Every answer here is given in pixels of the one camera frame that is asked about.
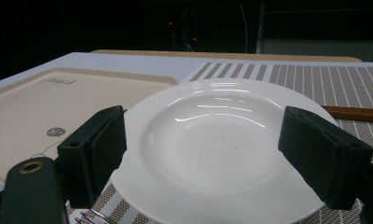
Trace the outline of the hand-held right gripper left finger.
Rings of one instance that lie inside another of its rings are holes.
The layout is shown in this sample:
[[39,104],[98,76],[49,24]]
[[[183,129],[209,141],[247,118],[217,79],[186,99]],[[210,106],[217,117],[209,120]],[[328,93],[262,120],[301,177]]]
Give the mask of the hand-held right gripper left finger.
[[64,173],[66,199],[73,208],[91,208],[127,150],[121,105],[94,114],[58,145],[56,163]]

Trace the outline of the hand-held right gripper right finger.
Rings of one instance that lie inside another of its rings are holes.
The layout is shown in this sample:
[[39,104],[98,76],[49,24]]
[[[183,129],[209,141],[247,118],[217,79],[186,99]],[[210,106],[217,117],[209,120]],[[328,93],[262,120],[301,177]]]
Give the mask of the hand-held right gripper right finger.
[[373,148],[308,110],[284,110],[278,149],[332,209],[373,206]]

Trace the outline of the wooden handled knife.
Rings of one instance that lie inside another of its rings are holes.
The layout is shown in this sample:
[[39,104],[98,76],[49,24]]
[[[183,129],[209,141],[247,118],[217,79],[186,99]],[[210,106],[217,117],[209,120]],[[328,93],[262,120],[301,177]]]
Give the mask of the wooden handled knife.
[[334,119],[347,119],[347,120],[357,120],[357,121],[363,121],[363,122],[373,122],[373,109],[370,109],[370,108],[324,105],[324,109]]

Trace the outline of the beige rabbit print tray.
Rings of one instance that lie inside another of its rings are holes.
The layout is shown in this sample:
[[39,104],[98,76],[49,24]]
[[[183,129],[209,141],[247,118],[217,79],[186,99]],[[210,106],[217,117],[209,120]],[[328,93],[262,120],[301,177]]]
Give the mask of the beige rabbit print tray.
[[54,68],[0,89],[0,184],[16,164],[57,157],[57,145],[98,111],[131,109],[172,77]]

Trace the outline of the white deep plate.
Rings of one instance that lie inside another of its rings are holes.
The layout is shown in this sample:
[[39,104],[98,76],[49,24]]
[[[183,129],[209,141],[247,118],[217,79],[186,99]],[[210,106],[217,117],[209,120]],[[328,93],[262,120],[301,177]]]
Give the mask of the white deep plate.
[[125,116],[128,149],[111,181],[163,224],[291,224],[323,202],[278,149],[287,106],[330,116],[263,81],[219,78],[160,91]]

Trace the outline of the grey white striped placemat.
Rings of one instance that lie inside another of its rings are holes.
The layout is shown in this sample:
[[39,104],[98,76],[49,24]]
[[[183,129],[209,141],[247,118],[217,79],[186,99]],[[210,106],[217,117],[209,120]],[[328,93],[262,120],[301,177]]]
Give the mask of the grey white striped placemat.
[[118,224],[359,224],[277,148],[287,105],[373,108],[372,65],[207,63],[126,115],[128,149],[91,209]]

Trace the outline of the white board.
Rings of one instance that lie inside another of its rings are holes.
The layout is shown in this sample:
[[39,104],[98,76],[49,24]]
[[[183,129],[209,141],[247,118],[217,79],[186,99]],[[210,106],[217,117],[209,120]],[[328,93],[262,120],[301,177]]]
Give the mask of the white board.
[[0,89],[54,68],[172,77],[188,81],[244,78],[297,91],[318,105],[373,108],[373,63],[251,61],[74,52],[0,80]]

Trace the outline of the wooden table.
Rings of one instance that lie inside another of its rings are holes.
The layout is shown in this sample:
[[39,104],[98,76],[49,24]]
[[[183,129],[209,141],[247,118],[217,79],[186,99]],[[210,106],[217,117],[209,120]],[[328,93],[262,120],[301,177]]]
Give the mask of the wooden table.
[[245,54],[221,52],[188,52],[188,51],[155,51],[155,50],[121,50],[121,49],[96,49],[91,53],[163,56],[163,57],[190,57],[212,58],[251,61],[291,61],[291,62],[331,62],[331,63],[361,63],[362,60],[344,56],[309,56],[309,55],[276,55],[276,54]]

